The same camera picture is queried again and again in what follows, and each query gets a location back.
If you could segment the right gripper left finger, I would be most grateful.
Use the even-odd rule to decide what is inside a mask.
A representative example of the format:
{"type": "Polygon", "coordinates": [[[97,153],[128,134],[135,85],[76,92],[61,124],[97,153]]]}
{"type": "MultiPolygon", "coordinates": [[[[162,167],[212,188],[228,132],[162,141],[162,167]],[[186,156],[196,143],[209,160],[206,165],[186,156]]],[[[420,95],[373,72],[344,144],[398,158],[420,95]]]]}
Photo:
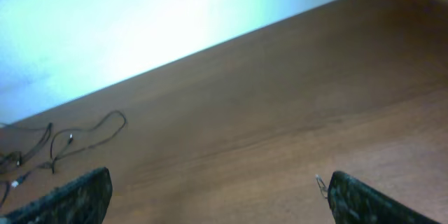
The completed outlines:
{"type": "Polygon", "coordinates": [[[94,169],[1,217],[5,224],[102,224],[113,192],[105,167],[94,169]]]}

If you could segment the black USB cable thin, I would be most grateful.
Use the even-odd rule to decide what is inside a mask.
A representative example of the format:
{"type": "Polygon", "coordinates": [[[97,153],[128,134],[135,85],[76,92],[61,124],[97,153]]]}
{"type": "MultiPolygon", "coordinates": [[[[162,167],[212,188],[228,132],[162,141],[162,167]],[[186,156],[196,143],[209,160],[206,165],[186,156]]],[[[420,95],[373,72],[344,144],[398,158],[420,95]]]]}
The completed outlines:
{"type": "MultiPolygon", "coordinates": [[[[25,163],[30,161],[49,141],[51,134],[53,133],[53,123],[49,122],[44,127],[20,127],[17,125],[1,123],[1,131],[16,131],[22,133],[33,133],[36,136],[40,132],[38,139],[32,141],[29,139],[28,147],[18,148],[8,152],[1,151],[1,175],[9,174],[16,169],[21,168],[25,163]]],[[[26,144],[27,138],[14,139],[15,143],[26,144]]]]}

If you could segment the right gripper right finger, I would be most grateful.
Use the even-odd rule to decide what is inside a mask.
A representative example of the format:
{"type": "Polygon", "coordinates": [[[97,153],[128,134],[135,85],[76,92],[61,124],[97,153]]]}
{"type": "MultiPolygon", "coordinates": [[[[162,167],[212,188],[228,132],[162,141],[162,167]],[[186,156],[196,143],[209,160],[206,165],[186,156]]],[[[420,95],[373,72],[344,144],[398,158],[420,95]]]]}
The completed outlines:
{"type": "Polygon", "coordinates": [[[438,224],[343,171],[332,173],[323,198],[336,224],[438,224]]]}

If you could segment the black USB cable thick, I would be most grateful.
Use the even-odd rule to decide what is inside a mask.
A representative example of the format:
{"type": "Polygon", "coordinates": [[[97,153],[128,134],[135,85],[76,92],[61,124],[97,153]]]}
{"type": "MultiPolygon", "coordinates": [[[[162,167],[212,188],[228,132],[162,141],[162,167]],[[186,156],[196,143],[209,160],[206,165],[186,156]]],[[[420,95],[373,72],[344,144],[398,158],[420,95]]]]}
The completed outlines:
{"type": "Polygon", "coordinates": [[[3,195],[1,196],[0,208],[2,208],[2,206],[6,202],[6,199],[8,198],[8,195],[11,190],[11,184],[9,181],[1,181],[1,187],[4,188],[4,192],[3,195]]]}

